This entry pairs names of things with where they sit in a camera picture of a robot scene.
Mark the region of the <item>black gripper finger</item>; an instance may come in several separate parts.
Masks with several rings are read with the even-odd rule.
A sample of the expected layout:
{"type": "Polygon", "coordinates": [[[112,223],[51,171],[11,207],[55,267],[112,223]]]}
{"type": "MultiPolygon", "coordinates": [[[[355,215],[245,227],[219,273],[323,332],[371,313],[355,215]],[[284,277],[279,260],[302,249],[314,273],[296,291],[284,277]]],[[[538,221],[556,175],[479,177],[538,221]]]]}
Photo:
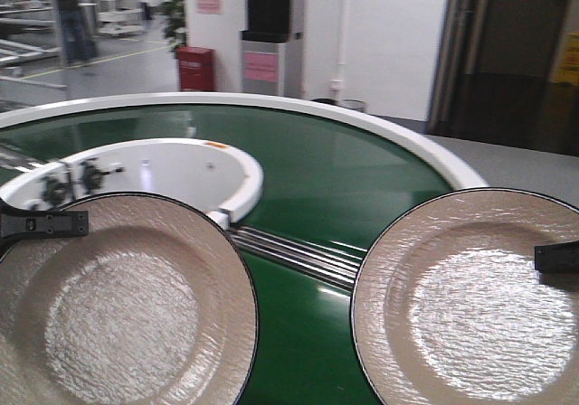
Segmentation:
{"type": "Polygon", "coordinates": [[[577,240],[535,246],[535,270],[541,273],[577,273],[578,249],[577,240]]]}
{"type": "Polygon", "coordinates": [[[33,211],[1,200],[1,259],[19,241],[84,237],[88,211],[33,211]]]}

